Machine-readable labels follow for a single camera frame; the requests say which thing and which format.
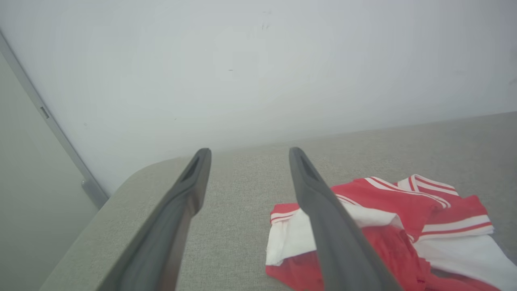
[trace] white wall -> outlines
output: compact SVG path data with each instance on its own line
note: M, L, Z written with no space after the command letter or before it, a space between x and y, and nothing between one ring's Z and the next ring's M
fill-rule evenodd
M0 290L38 290L97 213L0 53Z
M228 149L517 110L517 2L2 0L101 185Z

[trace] metal strip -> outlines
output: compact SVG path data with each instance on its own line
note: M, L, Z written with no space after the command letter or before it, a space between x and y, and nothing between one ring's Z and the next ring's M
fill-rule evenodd
M36 106L36 109L39 111L47 125L50 127L61 146L70 156L77 169L79 169L79 172L81 172L83 175L84 181L82 182L81 186L84 192L87 193L95 206L100 209L108 200L108 196L102 190L99 183L97 183L90 170L88 170L86 165L83 163L70 141L68 141L67 137L56 123L56 120L52 117L50 110L45 106L43 100L32 85L27 74L18 62L18 59L9 47L9 44L7 44L7 41L4 38L2 32L0 32L0 52L2 55L4 55L4 58L14 72L14 75L22 85L23 89L26 91L29 98L32 100L34 106Z

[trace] red and white garment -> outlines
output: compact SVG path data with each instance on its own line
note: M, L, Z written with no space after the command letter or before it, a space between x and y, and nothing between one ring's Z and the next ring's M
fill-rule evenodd
M487 235L493 226L478 197L419 175L331 189L405 290L517 290L517 267ZM275 205L266 272L293 289L322 290L315 250L308 216L296 203ZM438 278L431 267L457 275Z

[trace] white fabric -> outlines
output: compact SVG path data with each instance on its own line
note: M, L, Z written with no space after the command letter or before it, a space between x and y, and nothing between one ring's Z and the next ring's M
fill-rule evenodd
M488 235L420 240L413 246L433 268L485 282L501 291L517 290L517 267Z
M393 225L403 229L395 213L341 202L359 227ZM266 265L279 266L285 258L316 250L309 216L301 209L284 220L275 220L269 231Z

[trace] gray fabric surface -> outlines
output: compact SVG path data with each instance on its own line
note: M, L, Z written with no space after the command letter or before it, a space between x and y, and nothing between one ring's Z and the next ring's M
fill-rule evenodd
M192 220L177 290L288 290L265 274L269 213L296 202L288 149L301 147L329 186L418 173L478 195L494 239L517 261L517 112L214 152L200 213ZM43 290L94 290L174 183L188 158L132 175L99 211Z

